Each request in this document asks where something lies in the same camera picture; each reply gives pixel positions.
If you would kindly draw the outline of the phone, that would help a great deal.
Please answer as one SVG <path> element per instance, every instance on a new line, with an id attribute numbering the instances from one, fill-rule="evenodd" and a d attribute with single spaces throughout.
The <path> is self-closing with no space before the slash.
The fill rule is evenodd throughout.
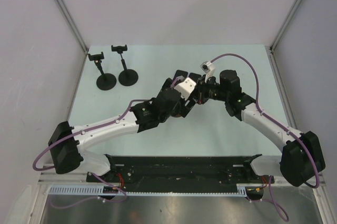
<path id="1" fill-rule="evenodd" d="M 196 73 L 189 73 L 189 78 L 192 79 L 194 82 L 198 82 L 198 80 L 202 77 L 200 74 Z"/>
<path id="2" fill-rule="evenodd" d="M 181 82 L 181 81 L 183 81 L 185 78 L 187 78 L 188 75 L 189 75 L 189 73 L 186 72 L 186 71 L 184 71 L 184 70 L 177 70 L 177 71 L 175 72 L 174 77 L 173 77 L 173 81 L 174 81 L 175 83 Z"/>

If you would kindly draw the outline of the black clamp phone stand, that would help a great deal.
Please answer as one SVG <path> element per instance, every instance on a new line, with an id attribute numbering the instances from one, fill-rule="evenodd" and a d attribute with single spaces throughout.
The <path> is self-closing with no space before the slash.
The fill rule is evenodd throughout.
<path id="1" fill-rule="evenodd" d="M 120 82 L 121 85 L 126 87 L 132 86 L 136 84 L 138 81 L 138 73 L 135 70 L 127 67 L 125 59 L 123 57 L 123 53 L 126 52 L 127 50 L 128 50 L 127 45 L 111 46 L 111 51 L 118 53 L 121 57 L 123 70 L 120 72 L 118 76 L 118 81 Z"/>

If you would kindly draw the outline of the black round-base phone stand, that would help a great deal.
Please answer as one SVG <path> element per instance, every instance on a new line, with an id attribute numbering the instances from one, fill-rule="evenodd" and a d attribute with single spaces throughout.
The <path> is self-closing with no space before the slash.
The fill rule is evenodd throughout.
<path id="1" fill-rule="evenodd" d="M 112 88 L 114 88 L 117 82 L 116 77 L 113 74 L 105 73 L 103 71 L 102 60 L 105 58 L 104 53 L 101 52 L 100 54 L 94 54 L 94 55 L 87 54 L 87 55 L 88 55 L 89 61 L 94 62 L 97 69 L 101 73 L 101 75 L 96 80 L 96 85 L 98 89 L 107 91 L 107 90 L 111 90 Z"/>

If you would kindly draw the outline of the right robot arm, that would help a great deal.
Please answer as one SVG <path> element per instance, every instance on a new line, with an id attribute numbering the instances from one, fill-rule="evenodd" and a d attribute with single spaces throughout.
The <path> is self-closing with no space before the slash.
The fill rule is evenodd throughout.
<path id="1" fill-rule="evenodd" d="M 242 91 L 240 79 L 234 70 L 224 70 L 220 80 L 213 76 L 212 70 L 202 67 L 205 74 L 197 82 L 197 101 L 204 104 L 208 100 L 224 102 L 231 117 L 254 127 L 282 153 L 281 175 L 293 186 L 307 184 L 315 178 L 317 188 L 319 173 L 325 169 L 325 161 L 318 136 L 312 131 L 303 133 L 286 126 L 268 115 L 259 106 L 258 98 L 252 98 Z"/>

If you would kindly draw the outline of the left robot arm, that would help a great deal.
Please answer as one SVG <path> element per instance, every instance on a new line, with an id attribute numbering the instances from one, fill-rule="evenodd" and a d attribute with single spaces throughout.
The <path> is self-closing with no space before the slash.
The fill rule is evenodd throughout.
<path id="1" fill-rule="evenodd" d="M 121 115 L 88 125 L 72 127 L 59 123 L 48 147 L 57 174 L 72 171 L 91 172 L 104 181 L 116 177 L 116 168 L 107 155 L 98 155 L 89 148 L 116 137 L 153 129 L 170 117 L 186 117 L 195 105 L 193 97 L 186 98 L 173 88 L 167 88 L 150 100 L 132 100 Z"/>

